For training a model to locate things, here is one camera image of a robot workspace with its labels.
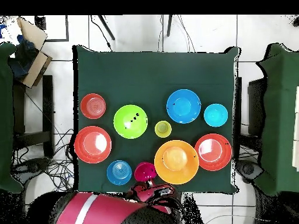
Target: blue cup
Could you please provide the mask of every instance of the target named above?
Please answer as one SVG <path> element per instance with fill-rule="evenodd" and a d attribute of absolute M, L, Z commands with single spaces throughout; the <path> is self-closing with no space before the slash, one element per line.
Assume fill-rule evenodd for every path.
<path fill-rule="evenodd" d="M 116 160 L 107 168 L 107 178 L 114 185 L 122 186 L 126 184 L 131 179 L 131 176 L 132 169 L 123 160 Z"/>
<path fill-rule="evenodd" d="M 223 105 L 212 104 L 205 109 L 203 117 L 209 126 L 220 127 L 227 121 L 228 112 Z"/>

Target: plate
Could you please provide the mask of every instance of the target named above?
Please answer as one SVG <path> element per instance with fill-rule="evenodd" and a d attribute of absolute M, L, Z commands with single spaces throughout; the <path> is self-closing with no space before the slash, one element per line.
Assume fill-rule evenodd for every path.
<path fill-rule="evenodd" d="M 140 137 L 147 129 L 147 122 L 147 114 L 145 111 L 135 105 L 121 107 L 113 119 L 116 132 L 127 139 Z"/>
<path fill-rule="evenodd" d="M 165 142 L 156 152 L 154 165 L 161 179 L 170 184 L 190 181 L 199 169 L 199 157 L 187 142 Z"/>
<path fill-rule="evenodd" d="M 208 171 L 220 170 L 231 160 L 231 145 L 219 134 L 201 137 L 195 144 L 195 150 L 199 157 L 199 166 Z"/>
<path fill-rule="evenodd" d="M 77 156 L 83 162 L 99 163 L 109 156 L 112 142 L 104 129 L 88 126 L 81 129 L 76 135 L 74 148 Z"/>
<path fill-rule="evenodd" d="M 199 97 L 189 89 L 179 89 L 173 92 L 166 104 L 170 118 L 180 124 L 187 124 L 195 120 L 199 115 L 200 108 Z"/>

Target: green table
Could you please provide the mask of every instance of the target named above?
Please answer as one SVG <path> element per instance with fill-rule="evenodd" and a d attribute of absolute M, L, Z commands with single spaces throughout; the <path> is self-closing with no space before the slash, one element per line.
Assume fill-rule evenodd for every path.
<path fill-rule="evenodd" d="M 170 140 L 180 139 L 195 146 L 203 135 L 218 133 L 231 142 L 236 47 L 226 53 L 214 54 L 91 52 L 77 46 L 77 53 L 78 103 L 88 93 L 98 93 L 107 105 L 106 112 L 97 120 L 87 119 L 79 109 L 78 129 L 95 125 L 105 129 L 112 139 L 112 151 L 103 162 L 87 164 L 78 160 L 79 191 L 127 191 L 135 183 L 134 176 L 126 185 L 113 185 L 106 177 L 108 165 L 115 160 L 125 160 L 134 172 L 142 161 L 153 163 L 158 148 Z M 190 89 L 201 100 L 200 115 L 189 124 L 175 123 L 166 112 L 168 97 L 178 89 Z M 213 128 L 204 121 L 204 109 L 212 103 L 223 104 L 228 110 L 228 121 L 222 127 Z M 148 128 L 137 139 L 124 139 L 113 128 L 115 112 L 126 104 L 140 106 L 148 116 Z M 172 126 L 172 133 L 167 138 L 155 135 L 154 127 L 160 120 L 167 120 Z M 155 182 L 163 183 L 158 176 Z M 176 188 L 178 191 L 236 192 L 231 184 L 230 165 L 220 171 L 200 167 L 191 181 Z"/>

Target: green cloth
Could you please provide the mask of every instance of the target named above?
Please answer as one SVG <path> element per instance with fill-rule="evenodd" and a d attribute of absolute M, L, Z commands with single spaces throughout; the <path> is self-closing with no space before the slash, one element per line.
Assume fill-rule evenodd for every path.
<path fill-rule="evenodd" d="M 23 190 L 21 183 L 11 176 L 12 147 L 13 147 L 13 98 L 12 84 L 13 73 L 8 66 L 8 58 L 16 51 L 11 43 L 0 44 L 0 189 L 12 193 L 20 193 Z"/>
<path fill-rule="evenodd" d="M 79 191 L 125 192 L 135 183 L 134 170 L 143 161 L 154 163 L 158 148 L 167 141 L 179 139 L 193 147 L 205 134 L 218 133 L 232 140 L 232 104 L 234 99 L 234 61 L 238 49 L 227 53 L 167 53 L 167 52 L 91 52 L 77 46 L 78 103 L 88 93 L 97 93 L 106 101 L 106 112 L 97 120 L 90 120 L 79 108 L 78 128 L 95 125 L 108 132 L 112 151 L 98 164 L 87 164 L 79 159 Z M 197 119 L 189 124 L 178 124 L 166 112 L 166 101 L 174 91 L 190 89 L 201 100 Z M 203 118 L 206 107 L 223 104 L 228 110 L 228 121 L 219 128 L 207 125 Z M 140 106 L 148 116 L 148 127 L 137 139 L 125 139 L 113 128 L 115 112 L 126 104 Z M 156 136 L 158 121 L 167 120 L 172 133 L 167 138 Z M 115 160 L 129 163 L 133 174 L 122 186 L 113 185 L 106 177 L 109 164 Z M 155 182 L 163 183 L 157 176 Z M 199 167 L 194 178 L 176 186 L 178 191 L 224 192 L 232 194 L 230 164 L 220 171 Z"/>
<path fill-rule="evenodd" d="M 266 170 L 256 185 L 267 195 L 299 192 L 299 172 L 292 167 L 296 87 L 299 86 L 299 53 L 272 44 L 259 65 L 265 70 L 266 113 L 262 133 L 261 166 Z"/>

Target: white stripe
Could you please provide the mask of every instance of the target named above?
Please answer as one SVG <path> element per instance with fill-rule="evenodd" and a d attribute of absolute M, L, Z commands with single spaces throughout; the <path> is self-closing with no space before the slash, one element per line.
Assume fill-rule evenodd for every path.
<path fill-rule="evenodd" d="M 92 194 L 84 203 L 82 209 L 80 210 L 79 215 L 77 216 L 75 224 L 83 224 L 83 221 L 87 215 L 89 208 L 91 207 L 94 200 L 98 197 L 98 195 Z"/>

